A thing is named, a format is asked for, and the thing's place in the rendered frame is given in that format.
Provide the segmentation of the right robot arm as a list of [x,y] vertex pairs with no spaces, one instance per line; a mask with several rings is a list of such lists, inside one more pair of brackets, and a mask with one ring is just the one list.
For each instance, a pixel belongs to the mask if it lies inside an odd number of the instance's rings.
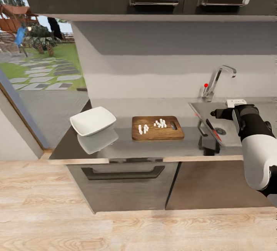
[[254,104],[228,99],[225,109],[211,112],[216,119],[233,120],[240,137],[248,185],[277,208],[277,139],[269,121],[263,121]]

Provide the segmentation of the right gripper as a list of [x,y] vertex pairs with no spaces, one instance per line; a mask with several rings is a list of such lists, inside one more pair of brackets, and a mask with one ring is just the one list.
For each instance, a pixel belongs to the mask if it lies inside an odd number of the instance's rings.
[[234,109],[234,108],[216,109],[215,111],[211,112],[210,114],[212,116],[215,116],[216,119],[233,120],[233,119],[230,119],[228,116],[228,112],[230,109]]

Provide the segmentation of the cutting board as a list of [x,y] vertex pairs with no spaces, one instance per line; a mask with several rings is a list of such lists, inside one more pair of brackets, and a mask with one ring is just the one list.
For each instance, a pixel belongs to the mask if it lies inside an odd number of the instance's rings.
[[[161,128],[161,121],[164,121],[166,127]],[[176,130],[172,129],[171,123]],[[141,125],[142,134],[139,133]],[[148,127],[146,134],[144,127]],[[135,116],[132,118],[132,139],[133,140],[160,140],[160,139],[183,139],[183,132],[175,116]]]

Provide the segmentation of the parer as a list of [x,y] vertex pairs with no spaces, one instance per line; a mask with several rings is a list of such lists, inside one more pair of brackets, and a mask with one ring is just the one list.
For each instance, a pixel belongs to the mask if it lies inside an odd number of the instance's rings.
[[212,129],[212,131],[215,133],[215,135],[216,135],[218,138],[220,138],[219,135],[217,134],[217,131],[213,128],[212,124],[209,122],[208,119],[207,119],[207,123],[208,123],[209,127]]

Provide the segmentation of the bowl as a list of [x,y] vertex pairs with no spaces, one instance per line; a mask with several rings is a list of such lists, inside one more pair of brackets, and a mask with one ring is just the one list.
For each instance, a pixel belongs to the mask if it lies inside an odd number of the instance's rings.
[[70,117],[73,128],[83,137],[95,135],[116,122],[115,116],[103,107],[96,107]]

